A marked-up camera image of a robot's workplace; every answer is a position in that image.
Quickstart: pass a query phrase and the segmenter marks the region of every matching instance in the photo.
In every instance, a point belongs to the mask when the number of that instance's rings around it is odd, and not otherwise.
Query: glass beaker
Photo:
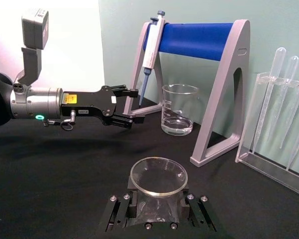
[[[183,136],[193,130],[193,109],[198,88],[184,84],[163,86],[161,128],[164,132]]]
[[[130,171],[138,189],[137,215],[130,225],[145,222],[179,222],[181,191],[188,175],[179,163],[160,157],[144,158]]]

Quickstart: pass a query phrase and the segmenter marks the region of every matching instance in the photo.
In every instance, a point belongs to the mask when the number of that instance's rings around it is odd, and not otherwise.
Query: white wall
[[[49,11],[49,39],[42,71],[33,84],[67,91],[97,91],[104,85],[97,0],[1,0],[0,70],[15,79],[23,69],[22,14],[29,8]]]

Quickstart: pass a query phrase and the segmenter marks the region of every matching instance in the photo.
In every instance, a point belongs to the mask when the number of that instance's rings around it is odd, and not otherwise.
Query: light green wall
[[[139,33],[144,22],[166,12],[173,23],[251,22],[248,101],[256,74],[270,70],[275,50],[283,46],[299,56],[299,0],[99,0],[105,83],[129,84]],[[161,54],[164,83],[187,83],[201,89],[196,121],[209,98],[218,63]],[[233,100],[232,85],[221,105],[214,131],[228,135]],[[156,100],[151,76],[145,97]]]

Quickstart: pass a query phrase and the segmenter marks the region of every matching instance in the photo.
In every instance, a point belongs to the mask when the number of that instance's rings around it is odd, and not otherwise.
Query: blue foam bar
[[[167,23],[159,51],[220,61],[232,23]],[[144,43],[146,49],[147,35]]]

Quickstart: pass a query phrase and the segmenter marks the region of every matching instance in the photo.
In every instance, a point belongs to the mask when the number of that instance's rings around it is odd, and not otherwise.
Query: black tabletop
[[[0,127],[0,239],[97,238],[108,197],[126,191],[131,166],[148,156],[181,163],[190,191],[208,196],[233,237],[299,239],[299,195],[235,163],[236,149],[195,167],[189,158],[198,132],[196,124],[187,136],[167,135],[160,113],[132,129],[78,118],[71,132],[11,120]]]

